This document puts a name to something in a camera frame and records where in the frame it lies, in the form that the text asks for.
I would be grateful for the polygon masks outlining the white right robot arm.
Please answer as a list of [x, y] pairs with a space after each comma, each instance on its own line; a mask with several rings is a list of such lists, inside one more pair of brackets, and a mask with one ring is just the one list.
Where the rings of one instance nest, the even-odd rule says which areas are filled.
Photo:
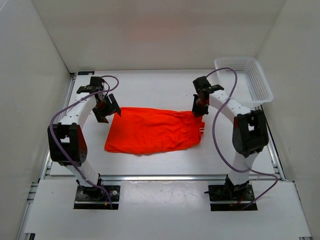
[[231, 183], [225, 186], [224, 193], [230, 200], [236, 200], [243, 193], [241, 185], [249, 181], [255, 159], [269, 142], [266, 117], [261, 110], [252, 110], [231, 98], [219, 84], [211, 85], [205, 76], [198, 77], [192, 84], [196, 91], [192, 113], [196, 118], [207, 115], [209, 107], [213, 107], [233, 124], [235, 155], [227, 175]]

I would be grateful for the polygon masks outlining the orange shorts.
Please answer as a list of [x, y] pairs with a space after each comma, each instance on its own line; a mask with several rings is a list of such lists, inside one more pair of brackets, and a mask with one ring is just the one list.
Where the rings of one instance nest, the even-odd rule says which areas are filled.
[[104, 150], [109, 153], [153, 155], [190, 149], [201, 143], [202, 117], [191, 111], [123, 107], [113, 117]]

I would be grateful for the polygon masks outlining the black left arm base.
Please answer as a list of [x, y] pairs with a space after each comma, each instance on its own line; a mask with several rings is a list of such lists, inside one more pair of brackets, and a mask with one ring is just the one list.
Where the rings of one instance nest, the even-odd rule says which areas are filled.
[[92, 187], [82, 186], [79, 180], [75, 193], [73, 208], [76, 210], [118, 210], [121, 186], [103, 185], [100, 179], [98, 183], [104, 187], [105, 191]]

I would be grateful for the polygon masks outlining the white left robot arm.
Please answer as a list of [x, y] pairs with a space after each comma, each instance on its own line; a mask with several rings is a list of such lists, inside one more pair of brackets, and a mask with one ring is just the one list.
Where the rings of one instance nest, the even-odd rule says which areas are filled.
[[92, 76], [89, 84], [80, 86], [76, 100], [56, 113], [48, 126], [48, 142], [51, 160], [67, 168], [76, 177], [81, 187], [88, 188], [87, 194], [93, 200], [100, 200], [105, 194], [100, 174], [87, 159], [88, 147], [82, 128], [90, 114], [98, 123], [108, 123], [107, 117], [121, 115], [115, 96], [115, 87], [110, 87], [108, 75]]

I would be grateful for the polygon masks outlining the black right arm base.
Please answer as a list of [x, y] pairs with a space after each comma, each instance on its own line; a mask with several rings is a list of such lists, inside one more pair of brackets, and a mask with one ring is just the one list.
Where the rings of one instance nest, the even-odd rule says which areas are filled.
[[257, 211], [253, 187], [249, 181], [234, 185], [229, 176], [224, 184], [208, 185], [207, 191], [211, 212]]

